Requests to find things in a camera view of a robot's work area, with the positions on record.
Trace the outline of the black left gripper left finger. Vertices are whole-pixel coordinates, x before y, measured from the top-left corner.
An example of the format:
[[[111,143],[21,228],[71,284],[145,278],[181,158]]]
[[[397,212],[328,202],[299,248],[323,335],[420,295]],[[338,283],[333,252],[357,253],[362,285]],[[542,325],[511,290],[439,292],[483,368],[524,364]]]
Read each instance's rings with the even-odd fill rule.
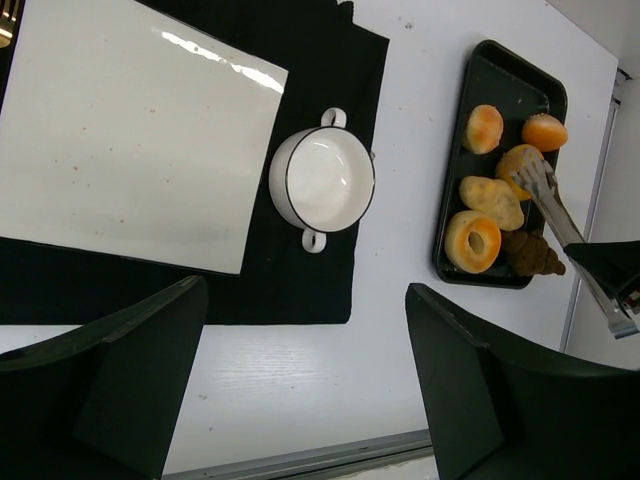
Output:
[[[207,309],[190,276],[2,354],[2,478],[160,478]]]

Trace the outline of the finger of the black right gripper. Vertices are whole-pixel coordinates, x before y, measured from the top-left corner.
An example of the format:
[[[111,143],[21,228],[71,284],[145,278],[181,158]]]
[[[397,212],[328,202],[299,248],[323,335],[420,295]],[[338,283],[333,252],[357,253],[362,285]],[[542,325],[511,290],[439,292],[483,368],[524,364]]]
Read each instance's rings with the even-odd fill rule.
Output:
[[[639,312],[639,241],[572,243],[568,257],[583,267],[603,291],[633,313]]]

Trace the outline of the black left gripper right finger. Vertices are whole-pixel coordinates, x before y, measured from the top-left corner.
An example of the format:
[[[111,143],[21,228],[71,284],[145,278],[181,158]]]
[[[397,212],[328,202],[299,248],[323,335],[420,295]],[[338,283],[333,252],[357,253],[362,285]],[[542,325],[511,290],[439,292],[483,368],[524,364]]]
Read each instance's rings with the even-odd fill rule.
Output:
[[[443,479],[635,479],[639,374],[578,359],[413,283],[405,311]]]

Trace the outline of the steel serving tongs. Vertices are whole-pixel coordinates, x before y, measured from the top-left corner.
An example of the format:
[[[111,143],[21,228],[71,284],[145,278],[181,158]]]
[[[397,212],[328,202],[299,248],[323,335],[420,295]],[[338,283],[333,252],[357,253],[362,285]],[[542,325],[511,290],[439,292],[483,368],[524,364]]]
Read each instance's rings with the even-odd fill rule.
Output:
[[[510,177],[516,185],[531,194],[563,249],[573,244],[587,244],[566,210],[559,195],[555,173],[545,160],[530,157]],[[616,339],[638,334],[639,323],[630,313],[631,309],[613,294],[606,293],[596,278],[585,267],[580,266],[577,260],[570,259],[570,262],[604,313],[611,334]]]

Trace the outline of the dark orange ring doughnut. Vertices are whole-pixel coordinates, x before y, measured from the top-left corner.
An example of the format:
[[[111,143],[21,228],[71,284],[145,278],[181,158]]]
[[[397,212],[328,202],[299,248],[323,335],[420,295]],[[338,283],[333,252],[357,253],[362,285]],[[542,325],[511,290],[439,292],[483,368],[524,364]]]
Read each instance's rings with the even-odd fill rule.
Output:
[[[521,202],[530,200],[531,194],[517,185],[511,174],[520,169],[528,156],[535,156],[540,160],[544,159],[544,156],[536,147],[529,144],[520,144],[507,151],[495,169],[496,178],[505,181]]]

